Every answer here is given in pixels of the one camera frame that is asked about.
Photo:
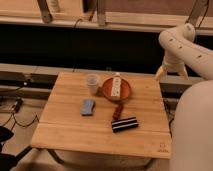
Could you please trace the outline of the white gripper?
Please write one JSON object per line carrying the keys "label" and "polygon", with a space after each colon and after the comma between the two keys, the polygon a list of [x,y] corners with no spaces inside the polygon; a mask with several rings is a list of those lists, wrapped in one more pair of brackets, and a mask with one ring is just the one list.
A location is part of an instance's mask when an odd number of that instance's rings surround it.
{"label": "white gripper", "polygon": [[184,62],[176,58],[174,55],[166,54],[163,59],[163,66],[160,66],[156,72],[155,79],[159,81],[163,76],[169,73],[178,73],[184,79],[188,78],[188,73],[184,67]]}

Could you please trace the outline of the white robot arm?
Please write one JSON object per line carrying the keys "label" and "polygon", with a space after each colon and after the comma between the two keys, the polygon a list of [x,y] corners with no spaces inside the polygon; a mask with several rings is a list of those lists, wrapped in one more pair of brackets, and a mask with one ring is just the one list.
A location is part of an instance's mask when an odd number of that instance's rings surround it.
{"label": "white robot arm", "polygon": [[213,171],[213,50],[195,44],[195,34],[195,27],[186,23],[159,35],[165,54],[157,80],[167,73],[187,78],[185,66],[204,78],[177,104],[169,171]]}

